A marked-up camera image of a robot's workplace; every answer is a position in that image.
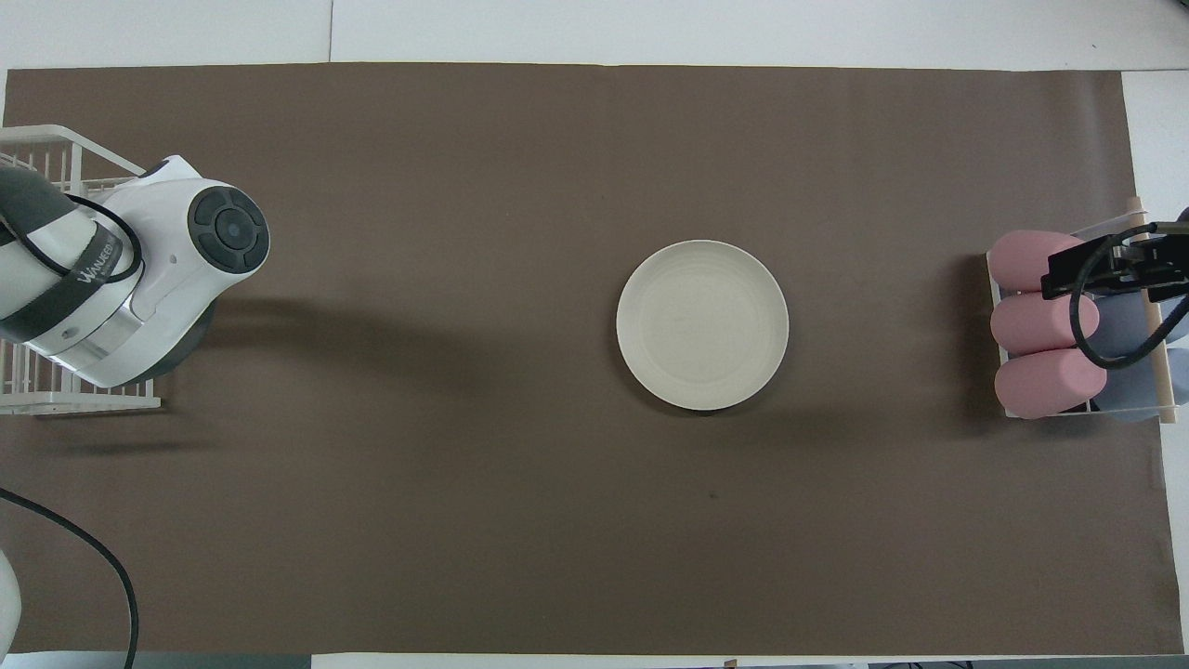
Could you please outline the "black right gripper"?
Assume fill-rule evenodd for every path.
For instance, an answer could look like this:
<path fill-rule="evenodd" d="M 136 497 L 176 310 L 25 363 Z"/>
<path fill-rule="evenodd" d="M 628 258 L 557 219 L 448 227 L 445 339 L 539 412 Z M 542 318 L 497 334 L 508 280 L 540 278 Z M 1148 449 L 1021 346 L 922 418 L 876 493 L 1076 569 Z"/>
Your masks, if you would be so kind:
<path fill-rule="evenodd" d="M 1087 266 L 1087 278 L 1114 274 L 1116 294 L 1152 291 L 1151 302 L 1185 295 L 1188 225 L 1141 225 L 1119 233 L 1113 247 L 1109 241 L 1105 234 L 1049 255 L 1049 272 L 1040 278 L 1044 299 L 1072 294 Z"/>

